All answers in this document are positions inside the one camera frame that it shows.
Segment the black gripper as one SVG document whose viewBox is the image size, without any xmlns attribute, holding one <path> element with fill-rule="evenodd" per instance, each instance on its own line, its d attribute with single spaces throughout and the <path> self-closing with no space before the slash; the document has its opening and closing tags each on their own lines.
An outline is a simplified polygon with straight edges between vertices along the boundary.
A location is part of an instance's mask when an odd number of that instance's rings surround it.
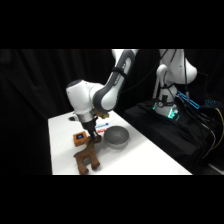
<svg viewBox="0 0 224 224">
<path fill-rule="evenodd" d="M 99 143 L 101 141 L 101 135 L 96 131 L 96 123 L 94 121 L 89 121 L 82 124 L 83 128 L 90 134 L 91 140 L 94 143 Z"/>
</svg>

